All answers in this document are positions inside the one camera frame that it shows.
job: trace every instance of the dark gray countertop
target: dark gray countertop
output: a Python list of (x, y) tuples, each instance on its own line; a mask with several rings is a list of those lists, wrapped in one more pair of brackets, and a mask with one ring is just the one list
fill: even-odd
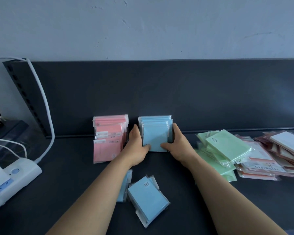
[[(0, 235), (45, 234), (106, 167), (92, 164), (92, 154), (92, 138), (56, 139), (39, 163), (43, 173), (0, 208)], [(216, 234), (191, 174), (169, 153), (148, 153), (133, 167), (132, 181), (146, 174), (171, 205), (145, 229), (130, 202), (118, 203), (107, 234)], [(284, 230), (294, 229), (294, 177), (238, 177), (231, 184)]]

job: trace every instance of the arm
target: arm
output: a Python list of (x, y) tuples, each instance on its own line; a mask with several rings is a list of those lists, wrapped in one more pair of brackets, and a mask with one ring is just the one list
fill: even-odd
[(198, 156), (176, 124), (173, 124), (173, 129), (174, 142), (161, 146), (192, 173), (219, 235), (286, 235), (274, 221)]
[(47, 235), (106, 234), (127, 171), (140, 163), (150, 146), (142, 146), (137, 125), (122, 152), (53, 225)]

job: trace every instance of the forearm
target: forearm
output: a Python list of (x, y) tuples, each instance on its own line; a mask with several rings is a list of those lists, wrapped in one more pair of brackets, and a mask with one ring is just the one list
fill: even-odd
[(130, 165), (122, 153), (94, 180), (47, 235), (106, 234)]
[(219, 235), (286, 234), (198, 155), (187, 167), (204, 198)]

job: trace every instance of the white wall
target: white wall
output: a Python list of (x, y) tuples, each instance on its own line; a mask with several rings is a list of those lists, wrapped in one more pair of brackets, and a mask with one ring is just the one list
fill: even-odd
[[(294, 0), (0, 0), (0, 56), (294, 58)], [(0, 62), (0, 109), (33, 122)]]

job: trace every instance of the hand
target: hand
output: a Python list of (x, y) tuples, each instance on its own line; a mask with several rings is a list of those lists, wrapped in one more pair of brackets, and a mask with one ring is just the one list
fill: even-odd
[(161, 147), (170, 151), (172, 156), (182, 163), (183, 166), (189, 167), (192, 159), (197, 156), (197, 153), (192, 148), (186, 137), (182, 134), (176, 123), (172, 124), (174, 130), (174, 142), (162, 143)]
[(135, 124), (129, 133), (129, 142), (121, 152), (122, 157), (125, 157), (129, 161), (130, 167), (136, 166), (144, 160), (149, 150), (150, 145), (142, 146), (142, 137)]

